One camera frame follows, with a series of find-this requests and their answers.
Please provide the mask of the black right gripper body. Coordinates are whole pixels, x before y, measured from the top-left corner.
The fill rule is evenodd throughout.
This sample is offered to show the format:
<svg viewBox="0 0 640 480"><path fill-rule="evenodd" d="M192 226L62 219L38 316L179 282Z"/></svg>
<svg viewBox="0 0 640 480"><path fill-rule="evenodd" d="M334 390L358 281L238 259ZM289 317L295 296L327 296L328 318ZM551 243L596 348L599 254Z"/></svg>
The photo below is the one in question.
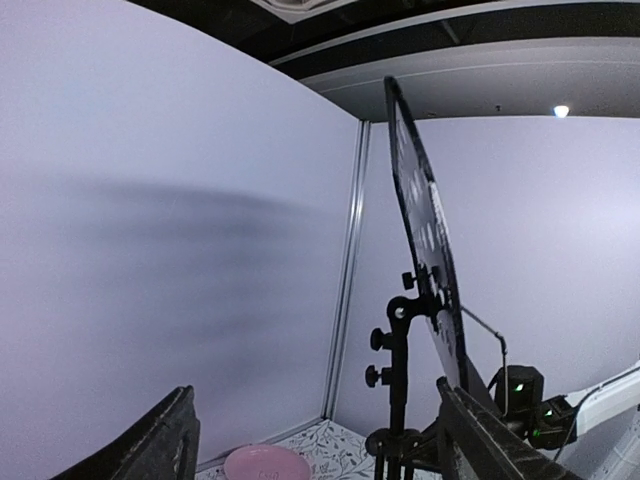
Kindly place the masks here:
<svg viewBox="0 0 640 480"><path fill-rule="evenodd" d="M534 405L509 404L503 420L511 432L538 450L557 450L577 439L577 407L563 395Z"/></svg>

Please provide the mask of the black perforated music stand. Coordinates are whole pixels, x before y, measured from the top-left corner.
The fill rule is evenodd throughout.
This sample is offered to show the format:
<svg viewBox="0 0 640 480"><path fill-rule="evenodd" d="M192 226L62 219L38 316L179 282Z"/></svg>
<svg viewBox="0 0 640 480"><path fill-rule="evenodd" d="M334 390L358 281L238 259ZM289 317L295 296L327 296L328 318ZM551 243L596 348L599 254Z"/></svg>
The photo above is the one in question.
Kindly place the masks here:
<svg viewBox="0 0 640 480"><path fill-rule="evenodd" d="M370 335L374 351L387 350L391 364L365 370L365 382L389 389L390 424L367 437L367 452L375 459L377 479L410 479L414 468L409 452L421 440L417 430L405 426L408 401L408 336L412 321L426 319L445 378L490 412L505 416L466 351L462 305L449 231L442 202L415 120L398 81L384 79L392 177L411 253L413 269L402 275L403 286L415 289L414 298L397 296L386 307L390 332L376 328Z"/></svg>

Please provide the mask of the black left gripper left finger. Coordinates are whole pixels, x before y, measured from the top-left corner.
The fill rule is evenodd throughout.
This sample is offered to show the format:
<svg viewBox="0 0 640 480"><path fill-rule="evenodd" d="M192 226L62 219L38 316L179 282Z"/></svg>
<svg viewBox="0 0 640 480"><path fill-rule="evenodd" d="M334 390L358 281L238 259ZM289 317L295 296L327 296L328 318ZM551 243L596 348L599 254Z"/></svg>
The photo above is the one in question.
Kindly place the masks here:
<svg viewBox="0 0 640 480"><path fill-rule="evenodd" d="M194 399L191 385L175 388L114 441L53 479L193 479L200 440Z"/></svg>

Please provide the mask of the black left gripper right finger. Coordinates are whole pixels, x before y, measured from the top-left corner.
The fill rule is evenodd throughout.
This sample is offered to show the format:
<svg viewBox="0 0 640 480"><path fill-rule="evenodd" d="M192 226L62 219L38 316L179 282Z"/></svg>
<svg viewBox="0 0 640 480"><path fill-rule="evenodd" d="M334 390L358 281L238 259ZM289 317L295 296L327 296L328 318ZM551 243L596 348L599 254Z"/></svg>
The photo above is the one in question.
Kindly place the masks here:
<svg viewBox="0 0 640 480"><path fill-rule="evenodd" d="M444 479L553 479L578 476L520 440L466 391L446 378L441 396L438 457Z"/></svg>

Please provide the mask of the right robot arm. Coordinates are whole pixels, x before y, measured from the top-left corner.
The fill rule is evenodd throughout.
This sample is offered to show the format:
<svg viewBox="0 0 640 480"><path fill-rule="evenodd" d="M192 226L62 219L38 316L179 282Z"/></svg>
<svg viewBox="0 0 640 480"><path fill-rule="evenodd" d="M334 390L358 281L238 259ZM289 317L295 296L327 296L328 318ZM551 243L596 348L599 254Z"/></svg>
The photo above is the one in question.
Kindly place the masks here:
<svg viewBox="0 0 640 480"><path fill-rule="evenodd" d="M536 450L556 456L601 424L639 408L639 364L582 390L544 398L544 376L509 365L490 382L507 426Z"/></svg>

